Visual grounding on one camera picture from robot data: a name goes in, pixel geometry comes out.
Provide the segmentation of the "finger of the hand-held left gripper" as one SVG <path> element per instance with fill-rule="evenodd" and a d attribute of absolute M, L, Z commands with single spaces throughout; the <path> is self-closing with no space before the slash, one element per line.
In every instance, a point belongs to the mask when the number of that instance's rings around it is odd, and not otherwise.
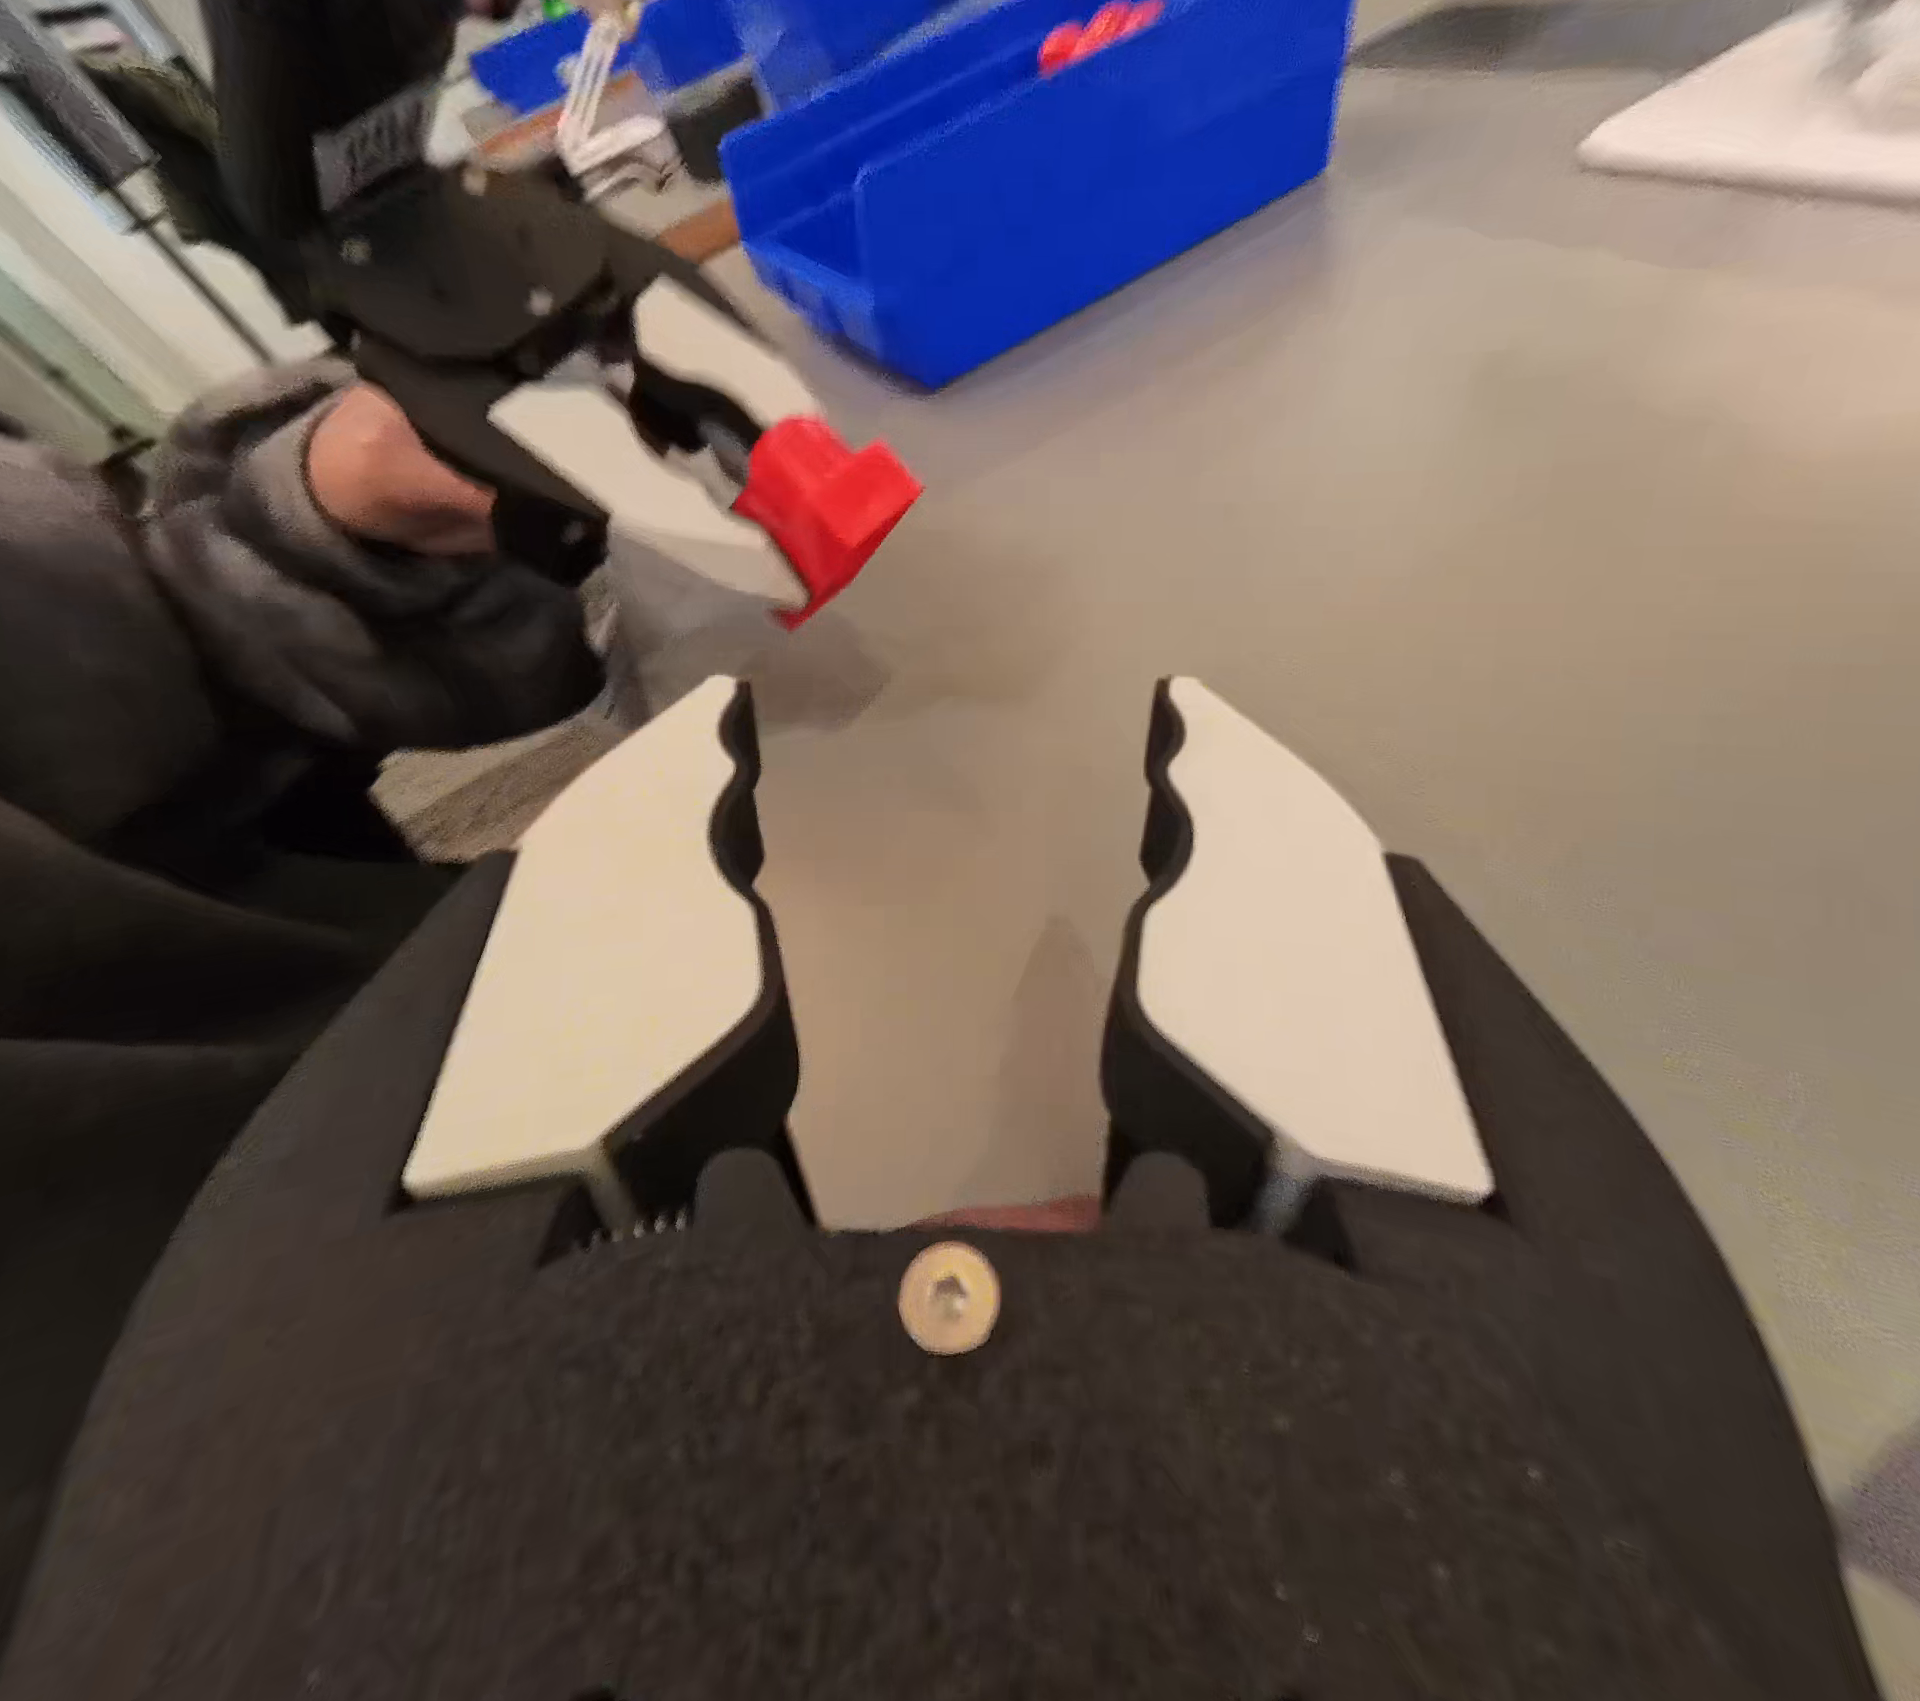
<path fill-rule="evenodd" d="M 650 551 L 708 584 L 800 613 L 809 595 L 766 531 L 724 508 L 700 477 L 644 445 L 611 393 L 525 385 L 491 403 L 488 426 L 561 488 L 610 542 Z"/>
<path fill-rule="evenodd" d="M 689 441 L 712 424 L 753 441 L 826 409 L 797 371 L 727 302 L 650 283 L 632 302 L 633 393 Z"/>

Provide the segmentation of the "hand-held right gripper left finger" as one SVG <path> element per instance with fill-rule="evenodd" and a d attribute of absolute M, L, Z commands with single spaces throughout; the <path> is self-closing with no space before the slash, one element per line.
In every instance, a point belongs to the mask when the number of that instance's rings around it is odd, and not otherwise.
<path fill-rule="evenodd" d="M 740 1148 L 804 1192 L 758 777 L 752 689 L 713 677 L 525 831 L 399 1173 L 409 1203 L 563 1184 L 637 1233 Z"/>

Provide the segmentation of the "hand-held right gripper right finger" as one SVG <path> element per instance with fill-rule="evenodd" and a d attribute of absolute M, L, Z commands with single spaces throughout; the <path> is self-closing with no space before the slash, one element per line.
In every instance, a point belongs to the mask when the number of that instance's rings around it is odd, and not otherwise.
<path fill-rule="evenodd" d="M 1101 1031 L 1101 1198 L 1185 1162 L 1217 1229 L 1321 1186 L 1475 1211 L 1493 1169 L 1371 824 L 1192 677 L 1158 680 L 1145 815 Z"/>

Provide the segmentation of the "red two-stud toy block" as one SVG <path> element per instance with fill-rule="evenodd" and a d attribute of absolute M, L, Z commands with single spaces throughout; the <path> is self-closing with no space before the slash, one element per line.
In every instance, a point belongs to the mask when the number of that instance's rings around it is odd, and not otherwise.
<path fill-rule="evenodd" d="M 849 446 L 818 415 L 766 429 L 732 513 L 768 536 L 801 584 L 801 605 L 780 609 L 777 623 L 794 631 L 838 598 L 921 494 L 881 441 Z"/>

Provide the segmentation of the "cluster of assembled block bridges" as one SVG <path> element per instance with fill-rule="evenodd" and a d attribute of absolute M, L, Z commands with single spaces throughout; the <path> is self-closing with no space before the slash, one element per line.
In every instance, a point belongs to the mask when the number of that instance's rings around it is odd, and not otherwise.
<path fill-rule="evenodd" d="M 1051 27 L 1035 50 L 1035 71 L 1051 77 L 1083 62 L 1134 35 L 1151 29 L 1166 0 L 1112 0 L 1088 18 L 1068 18 Z"/>

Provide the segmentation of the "grey desk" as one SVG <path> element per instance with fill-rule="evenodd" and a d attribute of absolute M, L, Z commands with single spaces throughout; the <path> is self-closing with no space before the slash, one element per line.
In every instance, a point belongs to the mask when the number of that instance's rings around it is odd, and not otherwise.
<path fill-rule="evenodd" d="M 951 388 L 737 297 L 923 501 L 759 709 L 822 1215 L 1089 1189 L 1155 680 L 1436 872 L 1681 1177 L 1916 1602 L 1916 219 L 1577 144 L 1788 0 L 1359 0 L 1325 176 Z"/>

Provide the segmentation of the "person's left hand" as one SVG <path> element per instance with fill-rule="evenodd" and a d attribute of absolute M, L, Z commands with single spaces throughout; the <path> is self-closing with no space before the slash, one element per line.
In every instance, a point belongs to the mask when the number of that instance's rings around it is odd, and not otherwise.
<path fill-rule="evenodd" d="M 347 536 L 430 559 L 498 551 L 493 490 L 435 456 L 387 393 L 342 393 L 316 420 L 303 461 L 314 504 Z"/>

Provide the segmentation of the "person's right hand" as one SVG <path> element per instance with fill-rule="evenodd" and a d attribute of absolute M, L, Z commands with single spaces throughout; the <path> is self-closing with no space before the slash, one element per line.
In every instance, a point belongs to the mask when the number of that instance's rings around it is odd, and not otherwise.
<path fill-rule="evenodd" d="M 948 1209 L 912 1222 L 921 1233 L 1083 1234 L 1101 1217 L 1097 1197 L 1071 1195 L 1025 1205 Z"/>

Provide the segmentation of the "wood-edged grey table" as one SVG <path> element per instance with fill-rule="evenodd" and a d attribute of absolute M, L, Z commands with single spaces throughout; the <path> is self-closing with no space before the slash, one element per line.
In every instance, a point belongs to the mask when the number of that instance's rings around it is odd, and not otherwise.
<path fill-rule="evenodd" d="M 719 183 L 693 178 L 665 128 L 621 148 L 584 174 L 560 152 L 557 104 L 513 112 L 463 75 L 446 82 L 428 136 L 438 164 L 532 173 L 554 180 L 570 198 L 663 249 L 705 264 L 740 240 L 732 200 Z"/>

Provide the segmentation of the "person's dark trousers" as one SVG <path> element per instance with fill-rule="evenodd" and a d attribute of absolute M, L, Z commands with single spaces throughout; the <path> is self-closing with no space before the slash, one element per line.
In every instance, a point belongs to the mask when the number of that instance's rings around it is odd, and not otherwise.
<path fill-rule="evenodd" d="M 460 871 L 241 837 L 144 866 L 4 806 L 1 1604 L 205 1177 Z"/>

